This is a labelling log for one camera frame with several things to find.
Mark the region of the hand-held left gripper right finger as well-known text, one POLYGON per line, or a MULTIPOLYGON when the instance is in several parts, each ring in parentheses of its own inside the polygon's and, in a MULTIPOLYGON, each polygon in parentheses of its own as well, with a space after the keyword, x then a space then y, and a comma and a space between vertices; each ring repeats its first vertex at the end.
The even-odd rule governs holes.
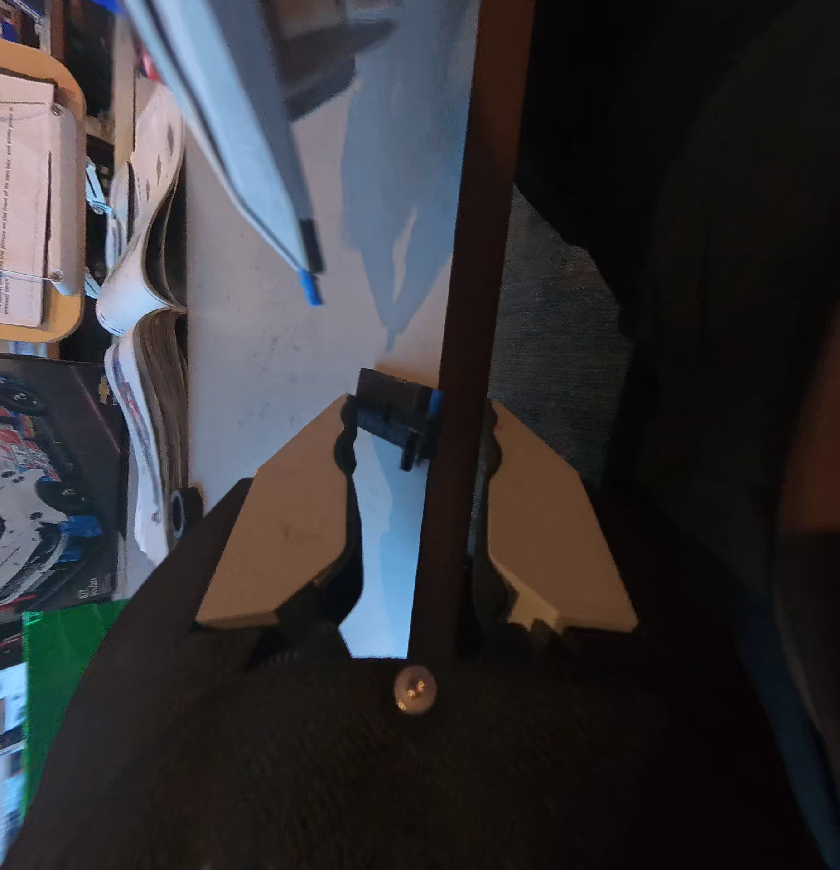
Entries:
POLYGON ((496 400, 481 448, 471 580, 481 626, 633 632, 637 614, 578 472, 496 400))

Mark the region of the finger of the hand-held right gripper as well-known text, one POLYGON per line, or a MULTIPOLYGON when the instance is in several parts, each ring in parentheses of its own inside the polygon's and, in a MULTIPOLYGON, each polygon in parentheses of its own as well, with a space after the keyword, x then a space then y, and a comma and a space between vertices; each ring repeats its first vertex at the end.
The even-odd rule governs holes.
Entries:
POLYGON ((262 3, 127 1, 122 7, 232 204, 292 269, 323 273, 262 3))

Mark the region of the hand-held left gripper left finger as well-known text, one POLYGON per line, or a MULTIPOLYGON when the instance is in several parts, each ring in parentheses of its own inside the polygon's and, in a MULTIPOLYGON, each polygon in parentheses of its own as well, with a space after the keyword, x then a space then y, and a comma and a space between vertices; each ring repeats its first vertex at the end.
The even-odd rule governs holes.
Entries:
POLYGON ((336 624, 352 611, 362 593, 356 437, 356 401, 344 394, 258 468, 197 623, 286 626, 299 599, 336 624))

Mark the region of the black toy brick assembly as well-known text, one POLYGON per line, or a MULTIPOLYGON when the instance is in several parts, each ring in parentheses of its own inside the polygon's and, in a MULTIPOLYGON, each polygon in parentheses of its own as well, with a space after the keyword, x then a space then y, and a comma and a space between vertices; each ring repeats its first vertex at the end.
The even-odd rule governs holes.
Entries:
POLYGON ((436 456, 443 408, 436 419, 429 417, 433 390, 385 372, 360 369, 354 393, 357 427, 399 448, 399 467, 405 473, 436 456))

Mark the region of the black toy tyre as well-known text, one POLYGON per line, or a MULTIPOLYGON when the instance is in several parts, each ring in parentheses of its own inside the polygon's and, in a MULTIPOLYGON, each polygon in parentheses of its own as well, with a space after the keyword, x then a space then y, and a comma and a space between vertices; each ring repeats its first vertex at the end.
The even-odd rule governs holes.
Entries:
POLYGON ((187 537, 204 515, 203 499, 195 486, 173 490, 167 508, 169 531, 175 541, 187 537))

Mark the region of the open instruction book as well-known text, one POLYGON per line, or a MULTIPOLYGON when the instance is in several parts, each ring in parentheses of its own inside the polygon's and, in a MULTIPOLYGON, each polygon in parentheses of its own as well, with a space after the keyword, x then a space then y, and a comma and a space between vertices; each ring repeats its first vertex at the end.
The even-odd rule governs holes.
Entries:
POLYGON ((179 339, 184 242, 169 234, 178 229, 172 212, 185 138, 172 91, 153 85, 134 120, 129 226, 97 299, 97 319, 115 337, 106 376, 135 457, 135 541, 154 565, 177 542, 172 497, 189 483, 188 363, 179 339))

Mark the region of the wooden board with instruction sheet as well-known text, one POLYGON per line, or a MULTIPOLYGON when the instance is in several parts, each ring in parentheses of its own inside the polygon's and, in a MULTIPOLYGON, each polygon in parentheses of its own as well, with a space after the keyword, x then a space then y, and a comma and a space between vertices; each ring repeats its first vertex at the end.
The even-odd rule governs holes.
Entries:
POLYGON ((67 68, 0 39, 0 340, 55 343, 84 308, 86 101, 67 68))

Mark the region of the black toy car box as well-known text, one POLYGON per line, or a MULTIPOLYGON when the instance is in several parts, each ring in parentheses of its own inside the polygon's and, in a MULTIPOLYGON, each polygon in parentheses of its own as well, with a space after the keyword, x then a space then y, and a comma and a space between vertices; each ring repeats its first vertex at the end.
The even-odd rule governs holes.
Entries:
POLYGON ((0 613, 117 598, 128 456, 101 365, 0 353, 0 613))

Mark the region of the green box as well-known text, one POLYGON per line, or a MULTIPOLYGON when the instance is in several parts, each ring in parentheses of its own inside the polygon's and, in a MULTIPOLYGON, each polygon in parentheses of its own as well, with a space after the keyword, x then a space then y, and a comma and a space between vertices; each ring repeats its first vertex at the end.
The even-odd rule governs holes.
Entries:
POLYGON ((23 661, 27 667, 23 817, 33 802, 49 748, 81 677, 127 603, 125 599, 23 614, 23 661))

